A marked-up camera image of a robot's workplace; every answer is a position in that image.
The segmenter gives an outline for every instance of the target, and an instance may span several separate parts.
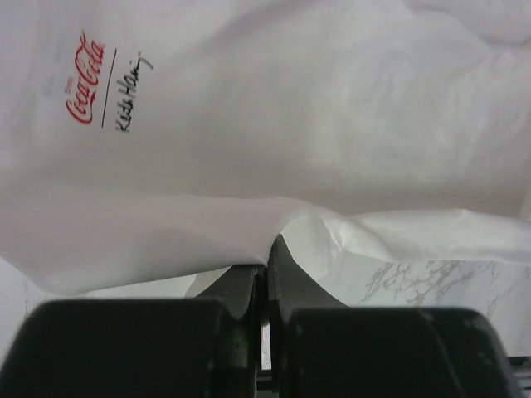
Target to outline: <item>red logo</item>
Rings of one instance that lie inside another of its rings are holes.
[[[66,108],[72,117],[80,123],[92,123],[92,104],[96,99],[96,89],[100,83],[100,67],[103,63],[105,45],[86,40],[84,32],[80,36],[81,44],[76,51],[74,65],[79,74],[76,94],[66,101]],[[69,78],[65,92],[71,93],[74,79]]]

